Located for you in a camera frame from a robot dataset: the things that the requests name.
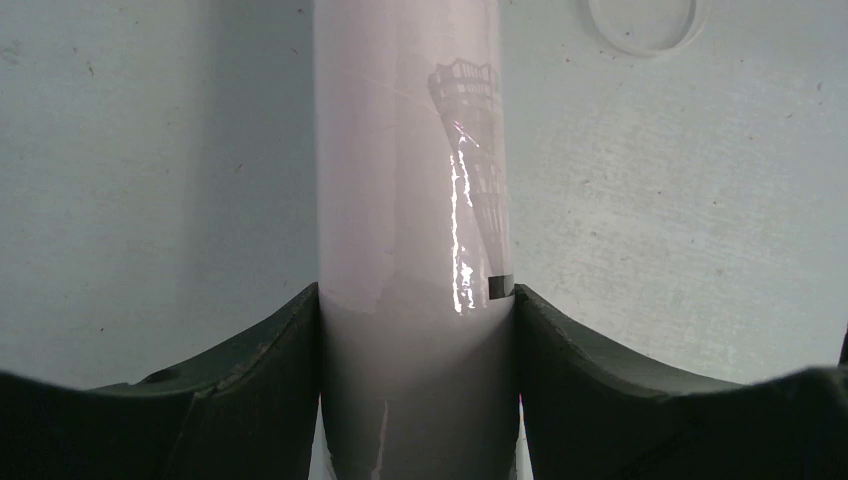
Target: black foam holder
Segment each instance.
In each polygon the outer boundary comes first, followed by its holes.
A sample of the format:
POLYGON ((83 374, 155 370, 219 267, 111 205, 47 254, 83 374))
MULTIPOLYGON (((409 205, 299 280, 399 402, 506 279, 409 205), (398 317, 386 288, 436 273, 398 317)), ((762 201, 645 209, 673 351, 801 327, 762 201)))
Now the black foam holder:
MULTIPOLYGON (((640 355, 524 285, 515 300, 536 479, 848 479, 845 367, 736 385, 640 355)), ((313 284, 135 385, 0 373, 0 478, 306 479, 321 357, 313 284)))

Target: black strip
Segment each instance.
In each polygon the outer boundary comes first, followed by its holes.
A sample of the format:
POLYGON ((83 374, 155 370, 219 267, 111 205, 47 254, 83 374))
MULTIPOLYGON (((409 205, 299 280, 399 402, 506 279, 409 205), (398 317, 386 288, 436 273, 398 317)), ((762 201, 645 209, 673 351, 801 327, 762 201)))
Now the black strip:
POLYGON ((845 340, 842 341, 842 354, 839 355, 839 364, 848 366, 848 332, 845 332, 845 340))
POLYGON ((489 277, 489 300, 497 300, 515 295, 515 280, 512 275, 489 277))

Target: white tube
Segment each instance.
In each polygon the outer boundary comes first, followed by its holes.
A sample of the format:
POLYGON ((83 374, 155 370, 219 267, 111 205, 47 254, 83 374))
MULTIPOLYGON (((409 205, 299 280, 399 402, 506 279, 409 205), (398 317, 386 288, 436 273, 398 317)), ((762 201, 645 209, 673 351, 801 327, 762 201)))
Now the white tube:
POLYGON ((506 478, 517 438, 496 0, 316 0, 333 475, 506 478))

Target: white wall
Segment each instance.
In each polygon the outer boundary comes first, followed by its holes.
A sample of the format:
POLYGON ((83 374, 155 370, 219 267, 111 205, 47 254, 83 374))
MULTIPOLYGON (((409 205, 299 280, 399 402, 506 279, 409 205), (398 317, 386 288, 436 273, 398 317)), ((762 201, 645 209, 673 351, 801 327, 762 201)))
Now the white wall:
MULTIPOLYGON (((714 3, 644 61, 582 0, 502 1, 513 257, 600 332, 754 381, 848 323, 848 4, 714 3)), ((602 5, 655 44, 688 2, 602 5)), ((136 381, 316 278, 309 9, 0 3, 0 368, 136 381)))
MULTIPOLYGON (((598 38, 581 1, 504 3, 517 281, 698 373, 835 364, 848 4, 716 0, 689 49, 639 61, 598 38)), ((601 5, 651 43, 679 33, 686 8, 669 7, 688 1, 601 5)))

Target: white cylinder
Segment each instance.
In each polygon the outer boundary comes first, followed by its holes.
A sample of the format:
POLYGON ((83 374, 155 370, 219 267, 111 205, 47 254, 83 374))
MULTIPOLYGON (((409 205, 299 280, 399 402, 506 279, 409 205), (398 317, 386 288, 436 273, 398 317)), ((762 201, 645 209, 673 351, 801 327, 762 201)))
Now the white cylinder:
POLYGON ((496 0, 316 0, 324 425, 350 479, 507 478, 496 0))

